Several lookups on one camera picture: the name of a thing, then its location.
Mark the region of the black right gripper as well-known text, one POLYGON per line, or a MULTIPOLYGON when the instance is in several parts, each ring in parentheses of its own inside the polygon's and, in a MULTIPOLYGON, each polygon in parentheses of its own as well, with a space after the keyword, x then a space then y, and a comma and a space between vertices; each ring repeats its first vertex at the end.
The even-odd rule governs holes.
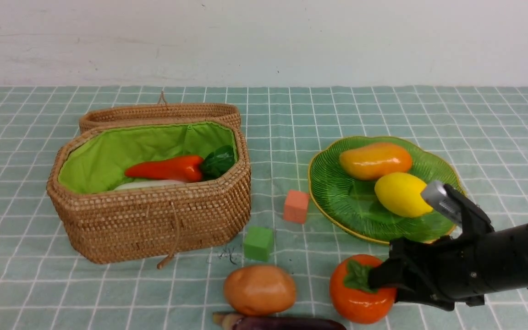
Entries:
POLYGON ((434 244, 401 237, 390 241, 388 259, 368 274, 371 290, 396 288, 396 303, 413 303, 454 311, 457 303, 484 305, 484 294, 473 286, 470 272, 461 269, 460 251, 451 238, 434 244))

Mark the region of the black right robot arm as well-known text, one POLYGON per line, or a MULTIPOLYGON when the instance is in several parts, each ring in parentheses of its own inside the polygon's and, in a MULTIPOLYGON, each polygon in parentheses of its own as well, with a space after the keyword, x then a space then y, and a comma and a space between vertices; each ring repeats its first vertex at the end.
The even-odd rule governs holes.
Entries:
POLYGON ((528 223, 429 244, 392 240, 388 259, 369 272, 368 286, 396 289, 396 302, 448 312, 457 303, 482 306, 486 294, 528 290, 528 223))

